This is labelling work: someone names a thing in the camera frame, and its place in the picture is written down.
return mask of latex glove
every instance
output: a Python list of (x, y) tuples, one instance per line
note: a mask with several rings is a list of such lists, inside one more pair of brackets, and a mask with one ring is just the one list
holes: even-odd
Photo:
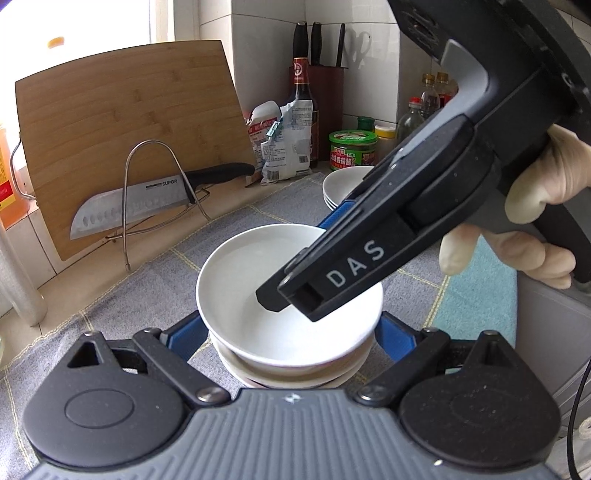
[[(530, 223), (541, 215), (546, 204), (566, 202), (591, 187), (591, 147), (557, 125), (548, 134), (551, 145), (515, 180), (507, 195), (505, 213), (513, 223)], [(543, 244), (527, 233), (495, 234), (467, 223), (443, 238), (439, 250), (442, 272), (461, 273), (470, 263), (480, 235), (506, 265), (551, 287), (570, 287), (575, 259), (569, 250)]]

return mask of blue cloth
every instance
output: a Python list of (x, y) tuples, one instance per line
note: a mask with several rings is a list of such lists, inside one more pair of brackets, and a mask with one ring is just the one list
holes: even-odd
[(515, 346), (517, 272), (497, 259), (481, 237), (470, 266), (446, 277), (432, 325), (452, 338), (475, 340), (482, 330), (497, 330)]

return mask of kitchen knife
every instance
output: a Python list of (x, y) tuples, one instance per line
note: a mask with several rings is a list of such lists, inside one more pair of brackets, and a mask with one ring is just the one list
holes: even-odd
[(320, 65), (320, 53), (322, 52), (322, 24), (314, 22), (310, 34), (310, 64)]
[(336, 66), (340, 67), (343, 61), (343, 49), (345, 47), (345, 24), (341, 23), (339, 30), (339, 45), (336, 48)]
[(308, 23), (298, 22), (294, 30), (293, 57), (308, 58)]
[[(248, 163), (224, 163), (214, 167), (185, 172), (191, 188), (224, 183), (253, 175)], [(99, 193), (82, 204), (72, 220), (70, 240), (122, 226), (123, 189)], [(144, 220), (171, 208), (194, 203), (182, 176), (146, 181), (127, 187), (127, 224)]]

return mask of white plate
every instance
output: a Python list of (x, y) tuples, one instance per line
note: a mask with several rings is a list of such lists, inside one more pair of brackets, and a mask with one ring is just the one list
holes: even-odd
[(331, 210), (335, 210), (336, 207), (334, 205), (332, 205), (331, 203), (329, 203), (329, 201), (326, 199), (326, 197), (324, 198), (324, 203), (326, 204), (326, 206)]
[(323, 232), (292, 223), (254, 228), (224, 242), (203, 265), (196, 286), (203, 322), (242, 359), (268, 372), (276, 367), (280, 372), (319, 370), (355, 350), (374, 331), (384, 299), (380, 283), (318, 322), (293, 305), (276, 313), (258, 303), (256, 289)]
[(320, 371), (299, 377), (282, 377), (280, 375), (271, 375), (258, 371), (241, 360), (240, 357), (220, 342), (214, 334), (210, 333), (210, 338), (214, 348), (217, 350), (217, 354), (223, 360), (226, 367), (229, 366), (241, 378), (247, 378), (270, 388), (314, 388), (331, 382), (351, 370), (358, 363), (359, 359), (366, 358), (374, 344), (374, 335), (371, 334), (360, 347), (343, 358), (335, 360)]
[(372, 168), (370, 165), (356, 165), (335, 170), (322, 182), (324, 196), (333, 205), (340, 205)]
[[(255, 382), (254, 380), (248, 378), (247, 376), (239, 373), (229, 362), (227, 359), (224, 358), (224, 356), (219, 352), (219, 350), (217, 349), (217, 346), (222, 345), (220, 342), (215, 342), (213, 336), (212, 336), (212, 344), (214, 346), (214, 348), (216, 348), (217, 354), (220, 358), (220, 360), (222, 361), (223, 366), (226, 368), (226, 370), (228, 370), (228, 373), (231, 374), (231, 376), (233, 376), (236, 380), (238, 380), (239, 382), (241, 382), (243, 385), (249, 387), (249, 388), (264, 388), (264, 389), (269, 389), (269, 387), (266, 387), (265, 385), (262, 385), (260, 383)], [(347, 370), (346, 372), (344, 372), (342, 375), (340, 375), (339, 377), (335, 378), (334, 380), (325, 383), (323, 385), (320, 385), (319, 387), (304, 387), (304, 388), (322, 388), (322, 389), (327, 389), (327, 388), (337, 388), (339, 386), (341, 386), (342, 384), (344, 384), (347, 380), (351, 379), (358, 371), (359, 369), (363, 366), (363, 364), (365, 363), (365, 361), (367, 360), (368, 356), (369, 356), (369, 352), (370, 352), (371, 348), (369, 350), (367, 350), (367, 352), (365, 352), (356, 362), (354, 365), (351, 366), (351, 368), (349, 368), (349, 370)], [(289, 387), (289, 386), (283, 386), (280, 387), (281, 389), (284, 390), (300, 390), (302, 389), (302, 387)]]

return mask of wooden cutting board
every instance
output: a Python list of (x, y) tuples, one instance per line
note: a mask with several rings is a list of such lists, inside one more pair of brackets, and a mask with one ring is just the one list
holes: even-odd
[[(121, 188), (131, 149), (168, 144), (185, 170), (255, 164), (222, 43), (178, 41), (85, 57), (15, 84), (37, 203), (63, 260), (108, 232), (70, 240), (85, 200)], [(133, 157), (129, 184), (178, 173), (160, 145)]]

